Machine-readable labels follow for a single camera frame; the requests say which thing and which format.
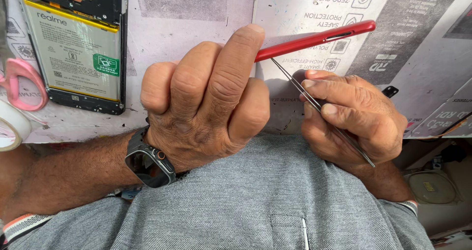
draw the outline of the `gray shirt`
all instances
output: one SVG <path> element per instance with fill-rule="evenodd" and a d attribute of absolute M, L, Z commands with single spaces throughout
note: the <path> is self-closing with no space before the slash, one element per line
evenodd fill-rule
<path fill-rule="evenodd" d="M 413 202 L 376 199 L 300 136 L 259 135 L 184 179 L 5 229 L 9 249 L 433 249 Z"/>

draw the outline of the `red phone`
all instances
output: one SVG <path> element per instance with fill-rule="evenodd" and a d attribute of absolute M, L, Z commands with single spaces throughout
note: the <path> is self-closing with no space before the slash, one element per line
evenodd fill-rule
<path fill-rule="evenodd" d="M 256 60 L 254 60 L 254 62 L 259 62 L 282 54 L 292 53 L 301 49 L 336 41 L 354 35 L 371 32 L 373 30 L 375 30 L 375 21 L 369 19 L 339 28 L 330 29 L 324 32 L 318 32 L 297 40 L 288 41 L 286 43 L 260 49 L 259 52 L 257 52 Z"/>

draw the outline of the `gear icon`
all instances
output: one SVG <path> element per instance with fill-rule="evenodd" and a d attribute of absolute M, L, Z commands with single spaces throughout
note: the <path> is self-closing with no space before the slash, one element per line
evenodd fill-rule
<path fill-rule="evenodd" d="M 22 56 L 25 56 L 29 59 L 35 59 L 34 53 L 31 49 L 31 47 L 29 47 L 29 46 L 26 46 L 26 45 L 18 46 L 18 52 L 20 52 L 20 54 Z"/>
<path fill-rule="evenodd" d="M 328 63 L 326 63 L 326 70 L 332 71 L 333 69 L 336 68 L 337 64 L 338 62 L 336 62 L 335 60 L 329 61 Z"/>

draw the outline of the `hand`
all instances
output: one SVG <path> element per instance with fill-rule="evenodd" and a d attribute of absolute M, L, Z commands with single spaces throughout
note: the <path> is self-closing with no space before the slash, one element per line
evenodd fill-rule
<path fill-rule="evenodd" d="M 249 24 L 222 47 L 202 42 L 178 64 L 145 72 L 141 102 L 148 110 L 146 142 L 186 171 L 242 149 L 269 118 L 268 89 L 249 78 L 264 30 Z"/>
<path fill-rule="evenodd" d="M 346 129 L 372 162 L 386 162 L 402 150 L 406 118 L 374 85 L 358 76 L 339 77 L 327 71 L 307 70 L 302 82 L 313 97 L 326 100 L 320 114 L 304 96 L 302 134 L 321 158 L 343 169 L 368 164 L 333 126 Z"/>

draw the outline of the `smartwatch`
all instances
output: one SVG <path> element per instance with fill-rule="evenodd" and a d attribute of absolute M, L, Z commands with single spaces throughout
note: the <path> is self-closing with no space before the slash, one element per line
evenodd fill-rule
<path fill-rule="evenodd" d="M 138 130 L 128 142 L 125 163 L 148 187 L 157 188 L 176 181 L 174 166 L 163 151 L 144 143 L 149 125 Z"/>

